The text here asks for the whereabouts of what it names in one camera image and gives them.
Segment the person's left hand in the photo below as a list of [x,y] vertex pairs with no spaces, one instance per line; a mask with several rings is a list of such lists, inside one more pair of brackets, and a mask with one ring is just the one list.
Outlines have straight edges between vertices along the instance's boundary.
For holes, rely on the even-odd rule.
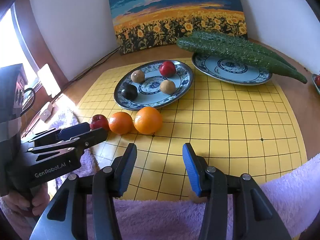
[[39,216],[50,202],[48,185],[47,183],[42,184],[32,200],[27,200],[16,191],[10,191],[9,194],[1,197],[1,200],[9,209],[24,216]]

